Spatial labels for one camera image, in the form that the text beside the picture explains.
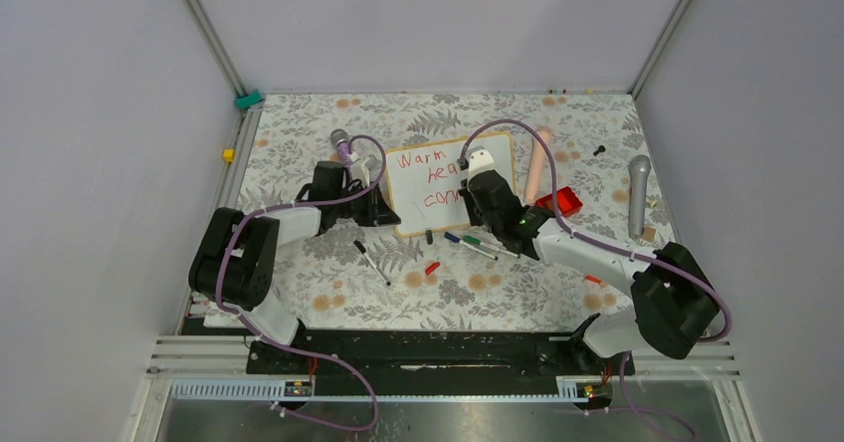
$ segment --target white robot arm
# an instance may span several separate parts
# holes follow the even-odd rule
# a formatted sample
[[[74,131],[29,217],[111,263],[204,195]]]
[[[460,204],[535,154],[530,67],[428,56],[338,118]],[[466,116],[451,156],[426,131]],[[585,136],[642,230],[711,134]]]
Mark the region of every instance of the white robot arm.
[[[661,250],[633,248],[581,230],[575,237],[557,224],[550,210],[522,205],[487,151],[471,150],[466,163],[469,177],[460,194],[472,224],[486,226],[509,251],[594,275],[633,300],[633,308],[590,318],[587,326],[575,332],[598,356],[650,345],[669,357],[684,358],[718,313],[716,303],[692,283],[633,258],[633,254],[650,256],[705,281],[681,245],[669,243]],[[601,248],[601,243],[623,247],[630,256]]]
[[[253,218],[244,226],[225,271],[221,297],[224,304],[238,307],[261,334],[288,344],[299,327],[288,305],[271,291],[278,246],[320,235],[341,218],[353,219],[363,227],[401,222],[377,190],[348,199],[349,195],[370,186],[365,161],[368,159],[355,155],[349,166],[319,162],[314,179],[296,197],[303,206],[272,217]],[[309,206],[316,202],[322,204]],[[193,291],[215,299],[225,248],[233,238],[233,228],[243,218],[243,212],[232,208],[218,208],[214,212],[190,268],[188,283]]]

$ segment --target floral pattern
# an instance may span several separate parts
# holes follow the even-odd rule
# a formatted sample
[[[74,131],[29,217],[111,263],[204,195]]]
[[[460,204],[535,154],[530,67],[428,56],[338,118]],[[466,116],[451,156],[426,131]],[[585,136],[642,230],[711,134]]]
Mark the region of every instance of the floral pattern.
[[[292,199],[311,181],[317,161],[337,160],[328,140],[335,128],[371,135],[389,149],[464,137],[482,123],[505,117],[553,130],[557,182],[571,186],[583,202],[570,218],[573,224],[622,243],[661,247],[673,238],[654,174],[648,180],[645,218],[656,229],[656,239],[634,242],[627,236],[627,164],[648,149],[633,101],[615,95],[267,96],[238,207],[250,211]],[[513,125],[494,130],[513,135],[517,181],[525,182],[529,136]],[[606,151],[593,156],[598,145]],[[376,153],[366,141],[355,149]],[[548,170],[543,176],[539,195],[550,192]],[[495,241],[480,228],[458,233]],[[354,240],[363,242],[392,286],[369,268]],[[509,256],[493,262],[441,234],[428,245],[424,236],[402,238],[393,228],[359,228],[351,221],[279,247],[276,258],[273,291],[311,328],[570,331],[590,314],[630,304],[612,287],[586,281],[572,268]],[[440,268],[425,276],[434,262]],[[206,325],[238,323],[212,308]]]

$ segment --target metal floor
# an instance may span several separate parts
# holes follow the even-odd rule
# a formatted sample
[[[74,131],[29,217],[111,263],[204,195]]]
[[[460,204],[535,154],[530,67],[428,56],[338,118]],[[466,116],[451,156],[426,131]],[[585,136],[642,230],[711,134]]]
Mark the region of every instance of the metal floor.
[[[729,440],[712,387],[698,382],[630,381],[637,406],[670,410],[688,421],[698,440]],[[626,403],[616,384],[613,407]],[[381,421],[366,433],[346,433],[293,417],[281,419],[263,402],[170,400],[158,442],[515,442],[515,441],[651,441],[660,440],[631,413],[573,413],[560,403],[405,402],[383,403]],[[312,402],[300,409],[336,422],[365,424],[369,404]],[[652,419],[677,437],[683,428],[664,417]]]

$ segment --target red box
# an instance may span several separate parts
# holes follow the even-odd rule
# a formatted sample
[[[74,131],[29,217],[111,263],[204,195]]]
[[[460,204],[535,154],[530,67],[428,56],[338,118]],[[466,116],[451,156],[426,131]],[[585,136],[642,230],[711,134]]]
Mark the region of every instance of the red box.
[[[553,211],[550,202],[551,195],[545,195],[537,200],[535,205]],[[583,207],[583,203],[574,194],[574,190],[568,186],[556,190],[556,204],[559,207],[559,212],[566,218],[577,213]]]

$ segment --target gray wall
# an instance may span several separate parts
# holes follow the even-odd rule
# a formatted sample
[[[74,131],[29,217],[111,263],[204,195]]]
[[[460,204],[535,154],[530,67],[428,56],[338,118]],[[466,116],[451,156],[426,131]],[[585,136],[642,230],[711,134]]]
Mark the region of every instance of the gray wall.
[[[626,90],[677,0],[203,0],[263,92]]]
[[[116,440],[232,98],[180,0],[0,0],[0,440]]]
[[[766,441],[840,440],[844,0],[697,0],[639,101]]]

